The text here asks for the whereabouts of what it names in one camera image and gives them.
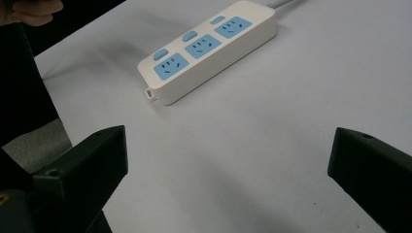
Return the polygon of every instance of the white surface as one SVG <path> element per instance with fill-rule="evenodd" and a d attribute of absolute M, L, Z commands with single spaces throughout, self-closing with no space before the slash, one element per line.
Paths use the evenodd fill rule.
<path fill-rule="evenodd" d="M 221 23 L 213 25 L 211 21 L 217 17 L 225 17 L 225 19 Z M 214 31 L 234 17 L 241 17 L 251 25 L 247 27 L 245 25 L 243 31 L 230 39 Z M 243 56 L 275 37 L 277 30 L 275 10 L 250 1 L 239 1 L 230 5 L 191 29 L 191 31 L 198 34 L 193 40 L 184 42 L 182 35 L 162 48 L 168 50 L 170 54 L 167 54 L 159 61 L 155 61 L 154 55 L 150 54 L 139 62 L 137 69 L 148 84 L 149 92 L 152 94 L 152 96 L 148 95 L 148 98 L 151 101 L 157 99 L 162 105 L 173 104 Z M 196 43 L 205 35 L 212 37 L 219 45 L 201 57 L 193 57 L 186 51 L 186 47 L 191 48 L 192 43 Z M 166 80 L 161 79 L 154 67 L 160 64 L 164 67 L 165 60 L 170 61 L 170 57 L 177 53 L 188 65 Z"/>
<path fill-rule="evenodd" d="M 338 126 L 412 154 L 412 2 L 296 0 L 276 38 L 148 102 L 136 63 L 234 2 L 129 0 L 36 58 L 73 144 L 126 127 L 113 231 L 383 232 L 326 169 Z"/>

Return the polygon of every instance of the black plastic part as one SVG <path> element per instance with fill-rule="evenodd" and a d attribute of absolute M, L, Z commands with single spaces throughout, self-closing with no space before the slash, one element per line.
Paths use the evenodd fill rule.
<path fill-rule="evenodd" d="M 94 133 L 34 175 L 39 232 L 86 232 L 127 174 L 123 126 Z"/>
<path fill-rule="evenodd" d="M 412 232 L 412 157 L 361 132 L 337 128 L 328 175 L 387 232 Z"/>
<path fill-rule="evenodd" d="M 35 232 L 24 191 L 18 189 L 0 191 L 0 232 Z"/>
<path fill-rule="evenodd" d="M 85 233 L 112 233 L 109 222 L 103 212 L 100 212 Z"/>
<path fill-rule="evenodd" d="M 0 27 L 0 146 L 58 118 L 20 23 Z M 31 176 L 0 147 L 0 189 L 33 190 Z"/>

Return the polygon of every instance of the power switch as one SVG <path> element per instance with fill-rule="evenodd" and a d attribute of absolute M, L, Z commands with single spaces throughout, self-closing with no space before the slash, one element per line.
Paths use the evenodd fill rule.
<path fill-rule="evenodd" d="M 220 23 L 220 22 L 221 22 L 222 20 L 224 20 L 224 19 L 225 19 L 225 17 L 220 16 L 220 17 L 217 17 L 217 18 L 213 19 L 212 21 L 210 21 L 210 23 L 212 23 L 213 25 L 215 25 L 215 24 Z"/>
<path fill-rule="evenodd" d="M 189 40 L 195 38 L 197 36 L 197 32 L 195 31 L 190 31 L 183 36 L 183 41 L 188 42 Z"/>
<path fill-rule="evenodd" d="M 154 54 L 154 60 L 160 60 L 163 56 L 167 55 L 169 51 L 167 49 L 161 49 Z"/>

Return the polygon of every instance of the white power strip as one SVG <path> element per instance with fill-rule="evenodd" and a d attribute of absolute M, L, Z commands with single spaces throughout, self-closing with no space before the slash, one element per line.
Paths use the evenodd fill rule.
<path fill-rule="evenodd" d="M 275 10 L 239 1 L 137 65 L 150 101 L 171 105 L 276 36 Z"/>

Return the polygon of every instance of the white cable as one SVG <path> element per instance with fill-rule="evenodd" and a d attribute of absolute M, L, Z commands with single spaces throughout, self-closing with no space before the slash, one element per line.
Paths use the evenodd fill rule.
<path fill-rule="evenodd" d="M 283 5 L 285 5 L 287 3 L 290 3 L 291 1 L 293 1 L 293 0 L 278 0 L 275 3 L 267 4 L 266 7 L 276 9 L 276 8 L 282 7 Z"/>

